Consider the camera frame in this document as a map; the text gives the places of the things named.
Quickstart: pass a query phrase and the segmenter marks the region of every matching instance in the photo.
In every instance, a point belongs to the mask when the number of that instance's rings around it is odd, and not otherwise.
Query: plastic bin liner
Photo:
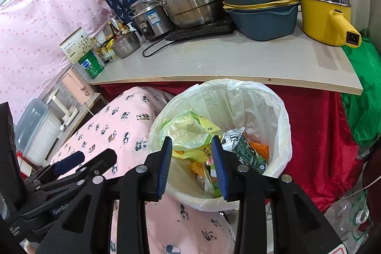
[[[217,79],[194,85],[174,97],[153,123],[148,149],[161,149],[160,129],[165,121],[190,110],[222,130],[245,127],[248,138],[269,146],[269,165],[264,173],[279,177],[291,160],[291,130],[281,98],[262,83]],[[207,198],[189,169],[189,162],[172,157],[166,192],[192,208],[202,211],[238,209],[239,202],[223,197]]]

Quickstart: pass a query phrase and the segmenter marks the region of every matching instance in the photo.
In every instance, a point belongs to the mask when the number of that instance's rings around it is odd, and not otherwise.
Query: green can
[[[88,51],[83,55],[79,61],[79,64],[86,70],[89,76],[94,79],[97,77],[103,70],[103,66],[98,62],[97,57],[94,55],[93,51]]]

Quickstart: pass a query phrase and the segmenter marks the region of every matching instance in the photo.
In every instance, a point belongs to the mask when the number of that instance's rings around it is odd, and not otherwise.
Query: white tabletop
[[[362,86],[342,48],[312,40],[301,28],[299,19],[293,34],[264,42],[251,40],[238,31],[189,40],[170,45],[149,58],[142,56],[151,44],[144,41],[130,56],[107,64],[90,84],[231,78],[360,95]],[[165,43],[158,43],[146,54]]]

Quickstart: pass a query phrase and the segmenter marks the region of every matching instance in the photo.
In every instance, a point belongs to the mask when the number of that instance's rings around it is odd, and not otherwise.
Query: pink curtain
[[[80,26],[94,36],[110,16],[105,0],[13,0],[0,8],[0,102],[9,102],[15,124],[69,66],[60,43]]]

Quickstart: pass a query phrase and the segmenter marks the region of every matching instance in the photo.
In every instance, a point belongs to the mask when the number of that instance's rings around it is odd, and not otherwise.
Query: white stand
[[[79,110],[75,106],[71,106],[70,109],[68,110],[62,102],[57,98],[57,93],[60,91],[60,89],[56,89],[50,96],[46,104],[49,104],[51,101],[54,101],[56,105],[65,113],[64,117],[62,120],[64,121],[64,126],[68,126],[74,118],[77,116]]]

